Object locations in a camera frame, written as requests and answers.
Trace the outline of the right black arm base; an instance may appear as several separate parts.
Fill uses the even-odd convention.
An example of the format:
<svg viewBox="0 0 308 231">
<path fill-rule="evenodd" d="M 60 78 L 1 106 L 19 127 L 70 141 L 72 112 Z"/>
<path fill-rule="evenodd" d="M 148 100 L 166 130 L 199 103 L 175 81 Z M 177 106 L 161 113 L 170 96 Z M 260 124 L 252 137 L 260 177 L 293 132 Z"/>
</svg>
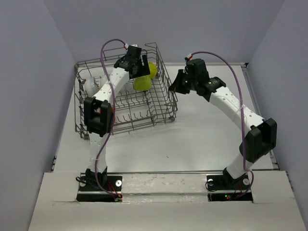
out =
<svg viewBox="0 0 308 231">
<path fill-rule="evenodd" d="M 221 174 L 207 175 L 205 188 L 209 202 L 253 201 L 247 173 L 237 179 L 233 179 L 226 170 Z"/>
</svg>

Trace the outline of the lime green bowl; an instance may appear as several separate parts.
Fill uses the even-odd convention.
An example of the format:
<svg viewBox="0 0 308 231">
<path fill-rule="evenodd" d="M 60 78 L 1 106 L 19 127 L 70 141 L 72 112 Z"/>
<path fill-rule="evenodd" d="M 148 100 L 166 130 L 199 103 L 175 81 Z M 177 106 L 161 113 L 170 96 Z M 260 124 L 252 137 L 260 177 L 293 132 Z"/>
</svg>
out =
<svg viewBox="0 0 308 231">
<path fill-rule="evenodd" d="M 153 78 L 155 78 L 156 75 L 157 75 L 157 67 L 156 67 L 156 65 L 155 65 L 154 63 L 152 63 L 152 62 L 149 62 L 148 65 L 149 65 L 149 70 L 150 70 L 149 77 L 150 77 L 151 79 L 153 79 Z"/>
</svg>

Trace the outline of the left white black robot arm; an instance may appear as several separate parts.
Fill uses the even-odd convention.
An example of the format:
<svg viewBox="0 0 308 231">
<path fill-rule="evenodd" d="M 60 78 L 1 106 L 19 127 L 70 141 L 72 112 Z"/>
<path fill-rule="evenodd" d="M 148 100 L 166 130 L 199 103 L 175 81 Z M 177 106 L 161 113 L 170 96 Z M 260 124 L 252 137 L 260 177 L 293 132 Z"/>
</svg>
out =
<svg viewBox="0 0 308 231">
<path fill-rule="evenodd" d="M 104 58 L 101 64 L 107 81 L 93 96 L 84 100 L 84 123 L 90 138 L 90 162 L 85 172 L 85 181 L 101 190 L 107 182 L 106 144 L 115 123 L 116 96 L 131 79 L 150 73 L 147 55 L 142 55 L 138 45 L 125 45 L 126 53 L 107 72 Z"/>
</svg>

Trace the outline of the white round bowl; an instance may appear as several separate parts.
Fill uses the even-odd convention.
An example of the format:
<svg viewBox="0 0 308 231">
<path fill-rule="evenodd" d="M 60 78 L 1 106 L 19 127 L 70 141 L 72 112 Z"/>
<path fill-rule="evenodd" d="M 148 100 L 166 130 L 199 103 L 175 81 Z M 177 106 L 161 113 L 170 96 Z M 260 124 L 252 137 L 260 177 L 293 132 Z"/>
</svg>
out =
<svg viewBox="0 0 308 231">
<path fill-rule="evenodd" d="M 100 86 L 100 89 L 103 87 L 110 87 L 110 83 L 106 75 L 101 77 L 99 81 L 99 86 Z"/>
<path fill-rule="evenodd" d="M 94 77 L 90 77 L 86 79 L 84 85 L 83 85 L 84 91 L 87 94 L 87 96 L 92 97 L 95 95 L 98 91 L 98 86 L 96 84 L 96 80 Z"/>
</svg>

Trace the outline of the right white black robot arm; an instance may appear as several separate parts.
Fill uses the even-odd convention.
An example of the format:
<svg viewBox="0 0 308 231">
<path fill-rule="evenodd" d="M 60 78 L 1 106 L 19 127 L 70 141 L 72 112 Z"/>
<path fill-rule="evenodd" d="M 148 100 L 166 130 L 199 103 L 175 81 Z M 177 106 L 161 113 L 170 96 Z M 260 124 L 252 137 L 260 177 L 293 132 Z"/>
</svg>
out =
<svg viewBox="0 0 308 231">
<path fill-rule="evenodd" d="M 197 95 L 221 110 L 241 131 L 242 143 L 239 154 L 223 170 L 216 180 L 225 188 L 232 189 L 253 164 L 276 147 L 277 123 L 274 119 L 264 119 L 241 104 L 226 83 L 219 77 L 210 77 L 202 59 L 192 59 L 179 69 L 169 91 Z"/>
</svg>

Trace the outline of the grey wire dish rack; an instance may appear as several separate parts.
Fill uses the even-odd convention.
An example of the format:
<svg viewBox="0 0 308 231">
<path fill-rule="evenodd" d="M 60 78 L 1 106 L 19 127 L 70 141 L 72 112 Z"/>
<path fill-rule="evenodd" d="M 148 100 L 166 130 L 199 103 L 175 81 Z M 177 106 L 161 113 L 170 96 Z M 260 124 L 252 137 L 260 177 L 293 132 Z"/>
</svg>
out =
<svg viewBox="0 0 308 231">
<path fill-rule="evenodd" d="M 171 80 L 157 43 L 146 43 L 142 53 L 146 54 L 148 61 L 156 66 L 156 76 L 151 80 L 151 88 L 147 91 L 135 90 L 134 81 L 129 80 L 119 92 L 115 103 L 116 118 L 113 134 L 130 133 L 175 121 L 178 99 L 174 92 L 168 91 Z M 74 66 L 74 71 L 75 132 L 81 139 L 88 140 L 89 133 L 84 122 L 86 80 L 92 77 L 98 85 L 104 71 L 100 59 L 78 62 Z"/>
</svg>

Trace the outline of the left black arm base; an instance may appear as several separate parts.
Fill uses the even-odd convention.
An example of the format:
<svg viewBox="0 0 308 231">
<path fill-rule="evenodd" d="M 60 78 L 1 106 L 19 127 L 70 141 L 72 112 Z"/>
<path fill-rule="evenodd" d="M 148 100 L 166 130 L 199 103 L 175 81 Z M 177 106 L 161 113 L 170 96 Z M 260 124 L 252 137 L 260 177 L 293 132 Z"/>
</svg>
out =
<svg viewBox="0 0 308 231">
<path fill-rule="evenodd" d="M 119 203 L 123 201 L 121 175 L 108 174 L 107 170 L 95 174 L 90 169 L 76 177 L 77 201 Z"/>
</svg>

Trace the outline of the white square bowl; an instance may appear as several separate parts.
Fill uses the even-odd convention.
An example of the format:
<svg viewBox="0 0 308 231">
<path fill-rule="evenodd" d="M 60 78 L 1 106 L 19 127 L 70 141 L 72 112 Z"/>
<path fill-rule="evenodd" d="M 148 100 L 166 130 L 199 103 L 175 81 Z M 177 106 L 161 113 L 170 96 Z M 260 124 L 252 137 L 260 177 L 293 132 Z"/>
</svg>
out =
<svg viewBox="0 0 308 231">
<path fill-rule="evenodd" d="M 151 88 L 151 78 L 149 75 L 134 79 L 134 89 L 137 91 L 147 91 Z"/>
</svg>

